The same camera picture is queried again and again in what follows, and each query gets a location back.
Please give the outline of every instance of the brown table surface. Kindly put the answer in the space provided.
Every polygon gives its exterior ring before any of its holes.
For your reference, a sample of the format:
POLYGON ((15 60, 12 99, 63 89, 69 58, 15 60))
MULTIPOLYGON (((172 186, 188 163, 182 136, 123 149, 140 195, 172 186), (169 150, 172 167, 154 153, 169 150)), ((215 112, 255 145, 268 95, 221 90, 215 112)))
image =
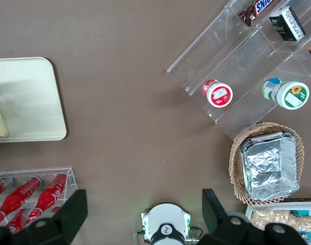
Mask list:
MULTIPOLYGON (((89 203, 73 244, 134 244, 140 213, 161 202, 205 228, 203 188, 242 210, 228 175, 232 140, 165 73, 226 1, 0 1, 0 58, 53 63, 68 130, 60 141, 0 143, 0 172, 72 166, 89 203)), ((293 197, 311 198, 311 95, 263 121, 302 137, 293 197)))

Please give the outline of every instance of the snickers logo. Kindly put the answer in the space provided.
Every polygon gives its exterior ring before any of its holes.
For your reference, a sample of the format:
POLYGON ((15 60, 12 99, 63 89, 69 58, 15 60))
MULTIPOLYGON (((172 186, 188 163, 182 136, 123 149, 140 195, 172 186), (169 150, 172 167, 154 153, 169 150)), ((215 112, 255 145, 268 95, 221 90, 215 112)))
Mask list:
POLYGON ((259 15, 273 0, 259 0, 255 4, 256 14, 259 15))

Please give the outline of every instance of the white yogurt cup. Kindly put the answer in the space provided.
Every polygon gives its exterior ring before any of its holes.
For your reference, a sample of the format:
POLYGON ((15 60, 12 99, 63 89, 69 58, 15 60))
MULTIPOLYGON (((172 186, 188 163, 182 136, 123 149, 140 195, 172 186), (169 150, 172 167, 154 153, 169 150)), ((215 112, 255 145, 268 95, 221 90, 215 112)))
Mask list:
POLYGON ((288 110, 296 110, 307 102, 309 98, 308 87, 300 82, 282 82, 278 78, 269 79, 262 88, 264 98, 288 110))

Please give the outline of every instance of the red bottle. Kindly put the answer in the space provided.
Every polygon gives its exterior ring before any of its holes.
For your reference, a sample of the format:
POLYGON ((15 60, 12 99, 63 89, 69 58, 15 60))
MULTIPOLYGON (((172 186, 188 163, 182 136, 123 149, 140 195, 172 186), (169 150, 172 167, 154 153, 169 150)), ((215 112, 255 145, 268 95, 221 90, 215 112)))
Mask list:
POLYGON ((26 183, 19 186, 14 190, 2 204, 0 208, 0 222, 15 210, 19 209, 30 196, 38 189, 42 181, 39 177, 31 176, 27 179, 26 183))
POLYGON ((10 175, 0 176, 0 194, 3 193, 7 188, 12 187, 14 179, 10 175))
POLYGON ((61 205, 54 206, 50 211, 44 211, 43 214, 39 216, 39 218, 52 218, 61 207, 61 205))
POLYGON ((47 186, 47 188, 41 193, 37 205, 29 213, 30 220, 36 219, 42 215, 45 210, 55 204, 61 193, 64 191, 66 179, 67 174, 60 173, 47 186))
POLYGON ((8 222, 6 227, 9 228, 11 234, 15 234, 23 230, 29 224, 29 212, 31 210, 31 208, 21 208, 12 220, 8 222))

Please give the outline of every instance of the yogurt lid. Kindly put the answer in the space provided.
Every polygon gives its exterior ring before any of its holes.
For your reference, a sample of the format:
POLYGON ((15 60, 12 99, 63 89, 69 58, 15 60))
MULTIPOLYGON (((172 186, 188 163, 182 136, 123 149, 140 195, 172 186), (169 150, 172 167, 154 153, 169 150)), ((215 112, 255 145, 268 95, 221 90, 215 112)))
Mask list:
POLYGON ((214 107, 225 107, 232 100, 232 89, 224 83, 217 83, 209 88, 206 97, 214 107))
POLYGON ((299 82, 289 82, 282 85, 276 94, 278 104, 289 110, 302 107, 308 100, 308 87, 299 82))

